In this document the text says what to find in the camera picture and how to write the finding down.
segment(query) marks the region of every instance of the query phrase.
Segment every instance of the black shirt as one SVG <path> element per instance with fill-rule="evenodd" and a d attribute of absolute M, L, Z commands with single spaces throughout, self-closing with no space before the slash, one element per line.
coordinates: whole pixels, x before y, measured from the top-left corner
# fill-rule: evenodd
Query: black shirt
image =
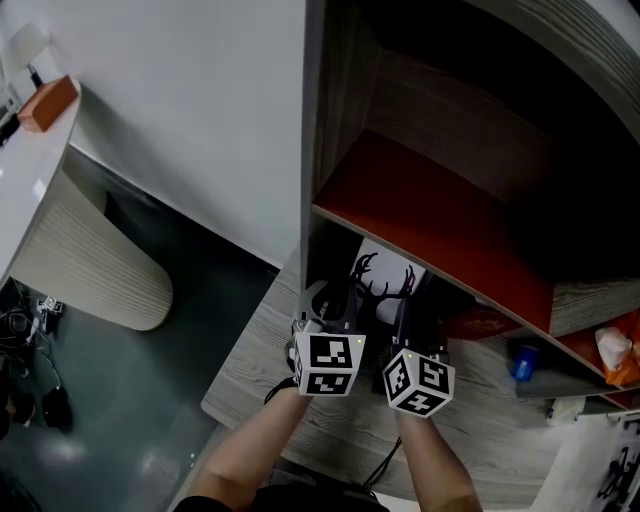
<path fill-rule="evenodd" d="M 357 496 L 328 492 L 309 485 L 274 485 L 264 487 L 256 493 L 251 510 L 307 511 L 348 510 L 353 512 L 389 512 L 375 498 L 367 494 Z M 219 501 L 202 496 L 192 496 L 180 502 L 174 512 L 231 512 Z"/>

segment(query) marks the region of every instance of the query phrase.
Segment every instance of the blue cup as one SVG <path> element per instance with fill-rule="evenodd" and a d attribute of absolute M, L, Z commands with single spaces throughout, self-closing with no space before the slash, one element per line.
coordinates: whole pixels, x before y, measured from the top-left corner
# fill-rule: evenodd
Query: blue cup
<path fill-rule="evenodd" d="M 539 355 L 540 351 L 535 347 L 531 347 L 529 345 L 523 345 L 520 347 L 518 356 L 516 357 L 516 364 L 511 372 L 513 378 L 522 382 L 527 382 L 531 378 L 533 370 L 536 368 Z"/>

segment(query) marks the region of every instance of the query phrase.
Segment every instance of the white box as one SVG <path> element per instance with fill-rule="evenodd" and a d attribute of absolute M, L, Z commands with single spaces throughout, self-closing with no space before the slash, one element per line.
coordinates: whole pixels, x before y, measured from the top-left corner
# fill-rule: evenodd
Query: white box
<path fill-rule="evenodd" d="M 389 406 L 428 418 L 453 398 L 456 370 L 402 349 L 383 370 Z"/>
<path fill-rule="evenodd" d="M 366 336 L 299 332 L 294 363 L 301 395 L 346 396 L 360 368 Z"/>

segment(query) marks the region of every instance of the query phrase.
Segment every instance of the orange bag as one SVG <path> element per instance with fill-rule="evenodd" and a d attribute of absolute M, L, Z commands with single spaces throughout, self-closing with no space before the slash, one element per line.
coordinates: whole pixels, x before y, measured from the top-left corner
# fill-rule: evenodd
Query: orange bag
<path fill-rule="evenodd" d="M 611 371 L 604 366 L 604 377 L 610 386 L 624 386 L 640 379 L 640 368 L 636 364 L 636 359 L 629 352 L 620 363 L 617 369 Z"/>
<path fill-rule="evenodd" d="M 604 376 L 607 384 L 611 386 L 624 386 L 640 379 L 640 310 L 622 315 L 610 322 L 609 327 L 617 327 L 621 333 L 633 342 L 631 351 L 622 360 L 615 370 L 609 370 L 604 366 Z"/>

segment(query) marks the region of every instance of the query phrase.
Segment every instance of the black cable bundle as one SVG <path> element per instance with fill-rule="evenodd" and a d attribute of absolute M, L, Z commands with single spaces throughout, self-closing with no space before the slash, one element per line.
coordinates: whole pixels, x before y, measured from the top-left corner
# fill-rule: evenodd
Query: black cable bundle
<path fill-rule="evenodd" d="M 393 447 L 393 450 L 391 450 L 389 455 L 387 455 L 385 459 L 380 463 L 380 465 L 376 469 L 374 469 L 373 473 L 371 473 L 371 476 L 367 478 L 365 483 L 362 484 L 362 487 L 364 487 L 365 491 L 367 491 L 369 494 L 373 494 L 373 491 L 371 490 L 371 488 L 382 479 L 385 472 L 387 471 L 387 468 L 389 467 L 389 463 L 391 462 L 391 459 L 393 458 L 395 453 L 398 451 L 398 448 L 400 448 L 401 444 L 402 444 L 402 439 L 398 438 L 395 446 Z"/>

